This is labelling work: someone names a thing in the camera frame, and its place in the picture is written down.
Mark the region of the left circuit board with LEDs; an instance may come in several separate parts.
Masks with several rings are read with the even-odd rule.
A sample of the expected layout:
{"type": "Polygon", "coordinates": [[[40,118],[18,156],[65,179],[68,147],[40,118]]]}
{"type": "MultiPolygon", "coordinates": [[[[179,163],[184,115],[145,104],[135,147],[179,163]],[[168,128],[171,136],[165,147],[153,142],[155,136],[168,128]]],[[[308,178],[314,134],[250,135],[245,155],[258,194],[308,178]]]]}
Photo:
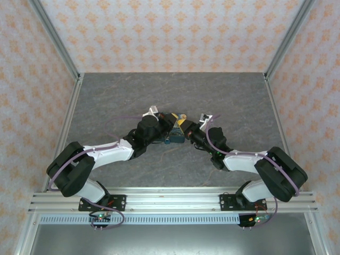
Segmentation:
{"type": "Polygon", "coordinates": [[[111,222],[111,216],[106,212],[95,214],[95,211],[89,213],[89,222],[94,230],[104,230],[111,222]]]}

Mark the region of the aluminium table side rail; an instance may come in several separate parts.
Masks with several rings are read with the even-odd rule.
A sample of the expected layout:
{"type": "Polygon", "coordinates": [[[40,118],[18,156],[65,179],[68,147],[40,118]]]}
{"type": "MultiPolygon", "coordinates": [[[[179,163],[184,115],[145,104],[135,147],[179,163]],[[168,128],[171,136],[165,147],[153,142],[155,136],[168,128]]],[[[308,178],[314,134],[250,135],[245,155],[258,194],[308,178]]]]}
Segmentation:
{"type": "MultiPolygon", "coordinates": [[[[290,151],[289,151],[289,148],[288,148],[288,144],[287,144],[287,141],[286,141],[286,138],[285,138],[285,134],[284,134],[282,122],[281,122],[281,119],[280,119],[280,116],[279,116],[278,108],[277,108],[276,103],[275,103],[274,94],[272,92],[269,80],[266,77],[265,73],[263,73],[263,79],[264,79],[265,86],[266,86],[266,89],[267,89],[267,92],[268,92],[268,95],[269,95],[271,106],[273,108],[273,112],[274,112],[275,119],[276,119],[276,122],[277,122],[278,130],[279,130],[280,137],[281,137],[281,140],[282,140],[282,143],[283,143],[284,151],[290,157],[291,154],[290,154],[290,151]]],[[[284,174],[282,174],[282,175],[286,178],[288,183],[294,189],[295,194],[293,195],[293,197],[298,197],[300,195],[301,188],[298,188],[288,175],[287,176],[285,176],[284,174]]]]}
{"type": "Polygon", "coordinates": [[[57,146],[53,155],[53,159],[54,160],[64,149],[65,144],[66,144],[66,140],[67,140],[67,136],[69,133],[69,129],[70,129],[70,125],[72,122],[72,117],[74,114],[74,110],[77,104],[77,99],[80,93],[80,89],[83,83],[83,78],[84,78],[85,73],[80,73],[79,77],[76,78],[75,80],[75,84],[73,86],[73,90],[72,93],[70,95],[69,98],[69,103],[66,109],[66,113],[64,116],[64,120],[63,120],[63,124],[62,124],[62,128],[59,134],[59,138],[58,138],[58,142],[57,142],[57,146]]]}

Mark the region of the aluminium frame post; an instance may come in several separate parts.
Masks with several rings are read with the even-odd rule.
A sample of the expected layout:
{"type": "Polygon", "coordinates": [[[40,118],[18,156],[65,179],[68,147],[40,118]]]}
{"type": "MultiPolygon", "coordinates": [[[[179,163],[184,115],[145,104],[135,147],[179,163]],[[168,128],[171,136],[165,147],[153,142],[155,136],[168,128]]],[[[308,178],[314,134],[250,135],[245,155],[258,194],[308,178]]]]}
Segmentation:
{"type": "Polygon", "coordinates": [[[80,73],[76,68],[71,56],[69,55],[64,43],[62,42],[57,29],[53,25],[48,13],[46,12],[42,2],[40,0],[28,0],[28,3],[31,5],[32,9],[36,13],[38,19],[42,23],[45,31],[50,37],[54,47],[62,58],[64,64],[66,65],[68,71],[74,80],[78,80],[80,77],[80,73]]]}
{"type": "Polygon", "coordinates": [[[316,0],[303,0],[301,7],[299,8],[295,18],[291,22],[280,46],[278,47],[273,59],[271,60],[268,69],[263,73],[266,81],[269,81],[273,76],[274,72],[278,68],[280,62],[282,61],[286,51],[290,47],[293,39],[295,38],[297,32],[299,31],[301,25],[308,16],[311,8],[313,7],[316,0]]]}

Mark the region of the circuit board with leds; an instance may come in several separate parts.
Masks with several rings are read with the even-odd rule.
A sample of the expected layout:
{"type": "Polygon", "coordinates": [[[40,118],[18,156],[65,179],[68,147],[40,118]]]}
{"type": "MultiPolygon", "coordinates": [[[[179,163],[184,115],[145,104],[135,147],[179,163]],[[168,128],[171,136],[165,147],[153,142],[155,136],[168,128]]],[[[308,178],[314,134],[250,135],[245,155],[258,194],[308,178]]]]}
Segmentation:
{"type": "Polygon", "coordinates": [[[104,230],[111,222],[111,216],[106,212],[95,214],[95,211],[89,213],[89,222],[94,230],[104,230]]]}
{"type": "Polygon", "coordinates": [[[271,216],[269,214],[257,215],[257,214],[239,214],[239,224],[238,226],[245,228],[253,228],[259,226],[270,220],[271,216]]]}

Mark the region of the grey steel lower panel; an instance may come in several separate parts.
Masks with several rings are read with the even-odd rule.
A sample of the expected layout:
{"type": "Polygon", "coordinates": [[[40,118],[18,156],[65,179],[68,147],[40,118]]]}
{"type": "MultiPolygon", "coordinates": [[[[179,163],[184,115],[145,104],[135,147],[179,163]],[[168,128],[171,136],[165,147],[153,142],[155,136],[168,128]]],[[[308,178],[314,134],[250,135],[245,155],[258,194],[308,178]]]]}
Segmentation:
{"type": "Polygon", "coordinates": [[[316,255],[309,231],[276,220],[236,225],[41,225],[30,255],[316,255]]]}

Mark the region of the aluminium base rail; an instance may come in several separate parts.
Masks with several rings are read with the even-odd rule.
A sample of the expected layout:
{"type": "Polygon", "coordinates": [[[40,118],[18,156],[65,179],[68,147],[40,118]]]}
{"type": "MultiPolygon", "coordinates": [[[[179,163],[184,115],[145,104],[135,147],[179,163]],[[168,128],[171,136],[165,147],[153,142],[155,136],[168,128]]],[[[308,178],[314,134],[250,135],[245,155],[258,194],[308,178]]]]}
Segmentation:
{"type": "MultiPolygon", "coordinates": [[[[188,214],[220,212],[219,196],[232,194],[235,187],[111,188],[112,194],[127,196],[125,212],[131,214],[188,214]]],[[[77,213],[80,198],[65,198],[60,192],[34,193],[28,212],[41,214],[77,213]]]]}

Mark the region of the right circuit board with LEDs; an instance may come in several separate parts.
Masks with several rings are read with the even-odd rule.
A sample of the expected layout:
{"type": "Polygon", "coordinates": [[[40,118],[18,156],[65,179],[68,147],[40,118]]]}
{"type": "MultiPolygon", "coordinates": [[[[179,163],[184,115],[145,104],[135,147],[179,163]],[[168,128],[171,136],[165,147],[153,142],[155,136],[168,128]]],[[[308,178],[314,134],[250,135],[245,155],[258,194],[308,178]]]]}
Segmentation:
{"type": "Polygon", "coordinates": [[[270,220],[271,216],[269,214],[257,215],[257,214],[239,214],[239,224],[238,226],[245,228],[253,228],[259,226],[270,220]]]}

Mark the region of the blue starry night pouch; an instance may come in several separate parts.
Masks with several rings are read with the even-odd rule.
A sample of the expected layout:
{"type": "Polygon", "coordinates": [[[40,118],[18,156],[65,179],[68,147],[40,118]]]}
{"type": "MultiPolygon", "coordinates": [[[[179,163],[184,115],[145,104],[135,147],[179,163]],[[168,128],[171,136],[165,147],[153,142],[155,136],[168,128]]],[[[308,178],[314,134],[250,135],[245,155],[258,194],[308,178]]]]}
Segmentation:
{"type": "MultiPolygon", "coordinates": [[[[185,136],[183,132],[180,129],[180,126],[178,124],[178,121],[181,119],[186,119],[185,114],[181,113],[175,113],[178,116],[178,119],[176,121],[176,124],[174,125],[172,131],[171,131],[171,136],[170,136],[170,141],[171,143],[184,143],[185,142],[185,136]]],[[[155,143],[164,143],[165,139],[158,138],[155,143]]]]}

